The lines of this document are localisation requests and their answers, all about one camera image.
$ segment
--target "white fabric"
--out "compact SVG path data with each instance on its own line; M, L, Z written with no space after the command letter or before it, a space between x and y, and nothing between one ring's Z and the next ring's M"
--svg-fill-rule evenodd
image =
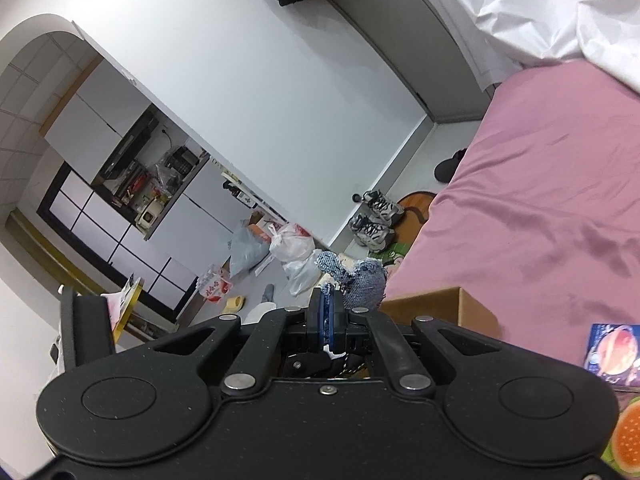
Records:
M585 57L640 91L640 0L430 0L485 88Z

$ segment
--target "silver rivet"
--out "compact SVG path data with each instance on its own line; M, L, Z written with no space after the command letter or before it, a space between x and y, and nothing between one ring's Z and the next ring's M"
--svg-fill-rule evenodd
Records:
M431 379L421 374L408 374L400 377L400 386L405 390L423 390L431 386Z
M325 386L320 386L320 393L323 395L335 395L338 393L338 388L326 384Z
M255 384L255 377L249 374L231 374L225 377L225 386L232 390L246 390Z

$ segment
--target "cardboard box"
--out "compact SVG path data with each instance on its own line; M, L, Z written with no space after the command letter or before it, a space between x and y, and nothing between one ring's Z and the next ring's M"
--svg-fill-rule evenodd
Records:
M398 325L410 325L416 316L433 316L473 332L500 339L500 324L494 314L459 286L384 300L380 305L380 311Z

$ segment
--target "circular cap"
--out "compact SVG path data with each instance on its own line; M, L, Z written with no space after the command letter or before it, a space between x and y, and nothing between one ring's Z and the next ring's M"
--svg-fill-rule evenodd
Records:
M225 378L225 386L232 390L246 390L255 384L255 377L249 374L231 374Z
M498 394L500 403L511 413L524 418L555 418L574 402L571 390L553 379L522 377L504 384Z
M320 386L320 393L323 395L335 395L338 393L338 388L330 384L325 384L324 386Z
M431 379L425 375L408 374L400 377L400 386L405 390L423 390L431 386Z
M111 420L146 412L156 402L156 389L133 377L115 377L92 384L82 394L82 405L95 416Z

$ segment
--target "bed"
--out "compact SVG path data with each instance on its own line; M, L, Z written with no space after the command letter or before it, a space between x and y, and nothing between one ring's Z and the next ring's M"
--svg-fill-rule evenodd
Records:
M584 60L507 79L386 294L446 285L578 365L592 323L640 322L640 96Z

